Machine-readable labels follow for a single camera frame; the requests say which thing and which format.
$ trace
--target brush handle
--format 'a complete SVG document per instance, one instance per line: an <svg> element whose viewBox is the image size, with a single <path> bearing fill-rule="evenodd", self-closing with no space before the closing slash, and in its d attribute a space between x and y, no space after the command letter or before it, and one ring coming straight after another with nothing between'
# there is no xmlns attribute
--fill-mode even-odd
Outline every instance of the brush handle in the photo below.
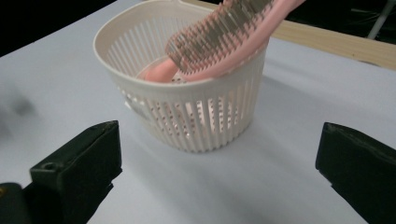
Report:
<svg viewBox="0 0 396 224"><path fill-rule="evenodd" d="M166 83L172 81L177 70L175 63L168 58L160 64L148 68L143 76L146 81Z"/></svg>

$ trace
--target white plastic basket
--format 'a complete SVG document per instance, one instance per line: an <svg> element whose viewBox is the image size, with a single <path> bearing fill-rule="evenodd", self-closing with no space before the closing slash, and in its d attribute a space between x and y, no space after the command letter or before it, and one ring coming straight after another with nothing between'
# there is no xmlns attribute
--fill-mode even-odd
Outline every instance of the white plastic basket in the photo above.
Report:
<svg viewBox="0 0 396 224"><path fill-rule="evenodd" d="M203 152L233 141L249 125L261 83L265 50L221 78L152 83L139 78L166 54L168 38L211 9L180 0L140 3L97 33L93 48L126 104L169 146Z"/></svg>

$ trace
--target brush bristle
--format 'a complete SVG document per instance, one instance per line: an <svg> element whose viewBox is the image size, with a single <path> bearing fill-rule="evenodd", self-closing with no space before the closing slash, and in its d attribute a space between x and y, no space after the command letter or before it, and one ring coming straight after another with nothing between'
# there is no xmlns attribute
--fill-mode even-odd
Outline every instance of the brush bristle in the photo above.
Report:
<svg viewBox="0 0 396 224"><path fill-rule="evenodd" d="M165 48L185 75L221 61L239 48L274 0L225 0L202 21L174 34Z"/></svg>

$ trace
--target table surface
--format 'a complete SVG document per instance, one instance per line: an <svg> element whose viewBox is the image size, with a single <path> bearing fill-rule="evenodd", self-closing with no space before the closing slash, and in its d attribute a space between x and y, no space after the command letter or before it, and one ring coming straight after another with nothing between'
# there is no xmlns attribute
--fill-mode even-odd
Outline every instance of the table surface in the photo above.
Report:
<svg viewBox="0 0 396 224"><path fill-rule="evenodd" d="M271 38L251 125L204 154L141 129L92 41L119 0L0 58L0 183L86 128L120 123L123 172L90 223L365 223L315 169L325 121L396 147L396 73Z"/></svg>

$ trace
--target basket slot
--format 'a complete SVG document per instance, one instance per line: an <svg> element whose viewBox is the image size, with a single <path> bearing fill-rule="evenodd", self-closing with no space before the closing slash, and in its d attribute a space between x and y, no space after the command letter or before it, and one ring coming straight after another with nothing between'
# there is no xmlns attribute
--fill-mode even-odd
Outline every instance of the basket slot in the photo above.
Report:
<svg viewBox="0 0 396 224"><path fill-rule="evenodd" d="M126 58L126 62L128 64L128 66L131 68L131 76L133 74L137 74L138 71L136 70L136 63L134 61L134 56L131 55L131 51L128 49L128 38L126 34L123 34L120 36L120 43L122 45L122 49L123 49L123 53L124 53L124 57Z"/></svg>
<svg viewBox="0 0 396 224"><path fill-rule="evenodd" d="M170 104L169 107L173 114L172 121L176 124L176 125L173 125L173 127L175 127L175 131L177 132L175 135L175 138L177 138L179 140L181 139L183 148L190 149L190 146L186 139L186 134L184 133L184 125L182 125L182 122L180 120L181 116L179 115L179 113L177 113L177 110L175 109L175 105Z"/></svg>
<svg viewBox="0 0 396 224"><path fill-rule="evenodd" d="M250 105L251 105L251 94L252 94L252 84L253 84L252 81L253 81L253 79L246 81L245 91L247 92L246 93L247 97L246 97L246 104L245 104L244 112L243 112L245 119L246 119L246 116L248 116L248 112L250 111L249 109L250 109Z"/></svg>
<svg viewBox="0 0 396 224"><path fill-rule="evenodd" d="M161 112L163 113L163 117L164 117L164 122L165 122L165 127L166 127L166 132L168 132L171 136L171 142L173 143L174 146L181 146L180 144L180 140L177 138L177 131L175 129L175 124L174 122L170 119L169 116L169 106L167 103L160 103L160 108L161 108Z"/></svg>
<svg viewBox="0 0 396 224"><path fill-rule="evenodd" d="M242 107L238 107L238 108L240 108L240 111L241 111L240 120L242 121L244 119L244 117L246 116L246 106L248 104L248 93L250 92L248 81L245 81L244 84L241 85L241 90L242 90L242 96L241 96Z"/></svg>
<svg viewBox="0 0 396 224"><path fill-rule="evenodd" d="M151 115L154 117L154 120L156 120L156 125L159 126L158 130L161 130L162 132L167 132L167 127L165 126L163 120L164 117L161 115L160 111L160 104L157 103L156 101L148 101L148 106L151 108ZM160 136L163 137L163 141L172 144L172 140L169 134L160 134Z"/></svg>
<svg viewBox="0 0 396 224"><path fill-rule="evenodd" d="M150 25L151 30L154 33L156 48L158 50L159 57L162 57L165 54L165 52L164 52L165 41L163 40L163 38L166 35L162 31L163 27L160 24L159 20L153 19L153 20L150 20L149 22L151 23L151 25Z"/></svg>
<svg viewBox="0 0 396 224"><path fill-rule="evenodd" d="M235 118L235 124L234 125L241 125L242 122L242 112L243 112L243 104L244 104L244 100L245 100L245 88L244 88L244 84L239 85L237 88L237 97L236 97L236 111L238 111L238 113L235 114L236 118ZM236 136L238 136L239 132L234 132L233 133L233 138L235 138Z"/></svg>
<svg viewBox="0 0 396 224"><path fill-rule="evenodd" d="M210 122L210 114L209 114L209 100L206 100L205 102L202 102L202 110L203 110L203 122L204 122L204 126L205 126L205 133L207 136L207 143L209 148L214 147L214 139L213 139L213 134L212 134L212 130L211 130L211 122Z"/></svg>
<svg viewBox="0 0 396 224"><path fill-rule="evenodd" d="M220 117L220 124L222 125L222 142L226 143L228 139L228 133L230 132L229 130L229 98L228 98L228 93L224 95L223 101L222 101L222 117Z"/></svg>
<svg viewBox="0 0 396 224"><path fill-rule="evenodd" d="M149 57L149 53L148 53L149 46L144 42L144 39L139 31L139 26L134 27L131 30L131 32L134 37L133 38L134 44L137 46L137 50L138 52L140 52L141 57L143 59L143 64L149 64L153 60L151 60Z"/></svg>
<svg viewBox="0 0 396 224"><path fill-rule="evenodd" d="M117 54L115 53L113 48L110 48L108 51L107 58L111 64L111 66L115 67L117 70L124 72L123 67L120 64L120 60L117 57Z"/></svg>
<svg viewBox="0 0 396 224"><path fill-rule="evenodd" d="M215 146L220 146L220 121L219 121L219 98L215 98L210 100L212 102L212 123L213 123L213 132L215 136Z"/></svg>
<svg viewBox="0 0 396 224"><path fill-rule="evenodd" d="M190 103L186 103L186 104L181 104L179 106L181 109L181 117L184 120L184 124L185 124L185 126L183 126L185 128L184 135L186 136L186 138L188 138L190 140L192 150L196 151L197 150L197 148L196 148L197 142L195 140L196 133L194 130L196 125L195 125L195 123L192 122L193 121L192 114L190 117L189 112L188 112L189 110L191 111L191 105L190 105ZM203 147L202 142L199 142L199 144L200 144L199 147L202 148Z"/></svg>
<svg viewBox="0 0 396 224"><path fill-rule="evenodd" d="M232 109L231 109L230 126L233 127L236 124L236 122L237 122L237 117L236 117L236 115L237 115L237 113L236 113L236 104L237 104L237 102L236 101L237 101L237 96L238 96L237 90L230 91L230 94L231 94L231 96L233 98L233 104L232 104ZM229 134L229 138L228 138L229 141L233 140L234 132L235 132L235 129L232 129L232 132Z"/></svg>
<svg viewBox="0 0 396 224"><path fill-rule="evenodd" d="M163 56L163 49L161 47L161 39L159 39L159 35L156 34L157 29L156 27L153 25L154 20L149 20L146 21L146 29L147 29L147 33L148 36L150 38L150 42L152 44L153 47L153 53L154 53L154 58L160 58L161 56Z"/></svg>
<svg viewBox="0 0 396 224"><path fill-rule="evenodd" d="M198 139L201 139L200 141L200 146L202 146L202 148L210 148L206 146L206 141L204 141L204 137L203 137L203 127L201 124L201 119L200 116L198 114L198 106L199 105L201 107L202 102L201 101L197 101L196 103L192 103L191 104L191 111L192 111L192 115L193 115L193 123L195 128L197 129L196 132L198 133Z"/></svg>
<svg viewBox="0 0 396 224"><path fill-rule="evenodd" d="M164 50L167 39L171 37L175 29L171 27L170 23L172 23L172 21L169 18L160 18L158 22L161 25L160 26L161 30L163 31L162 38L163 38L163 50Z"/></svg>
<svg viewBox="0 0 396 224"><path fill-rule="evenodd" d="M147 25L148 25L147 23L140 23L139 27L140 27L141 35L144 38L144 41L146 42L146 52L149 55L148 58L152 61L152 60L157 59L159 56L156 53L154 53L155 43L152 41L151 38L149 38L150 37L150 33L149 33L150 28L147 27Z"/></svg>
<svg viewBox="0 0 396 224"><path fill-rule="evenodd" d="M143 98L143 100L142 100L142 102L144 103L144 105L146 106L146 111L149 111L148 112L148 116L149 116L149 118L148 118L148 121L150 121L150 125L153 125L154 124L154 120L156 120L156 117L154 117L154 114L152 113L153 111L152 111L152 102L151 101L149 101L147 98Z"/></svg>
<svg viewBox="0 0 396 224"><path fill-rule="evenodd" d="M174 33L176 33L176 32L178 32L179 31L179 29L181 29L181 27L179 27L178 26L178 24L177 24L177 21L178 21L178 19L177 18L169 18L169 23L168 23L168 26L169 26L169 36L168 36L168 38L170 38Z"/></svg>
<svg viewBox="0 0 396 224"><path fill-rule="evenodd" d="M253 115L253 112L254 112L254 108L256 105L256 101L257 101L257 95L258 95L259 89L260 89L261 80L262 80L261 77L253 77L251 79L251 87L249 88L250 100L249 100L249 105L247 108L247 111L249 111L251 113L251 115Z"/></svg>
<svg viewBox="0 0 396 224"><path fill-rule="evenodd" d="M133 74L133 69L129 63L128 60L128 56L126 54L126 51L124 51L123 49L125 49L124 47L120 47L120 42L122 44L122 38L120 38L119 40L117 40L116 42L114 42L114 46L115 46L115 53L116 55L118 55L118 59L120 60L120 64L122 65L122 67L125 69L127 75L131 75Z"/></svg>
<svg viewBox="0 0 396 224"><path fill-rule="evenodd" d="M137 76L137 73L140 71L143 64L143 58L140 56L141 53L133 47L131 31L124 33L123 37L126 43L125 48L131 55L131 64L135 70L134 76Z"/></svg>

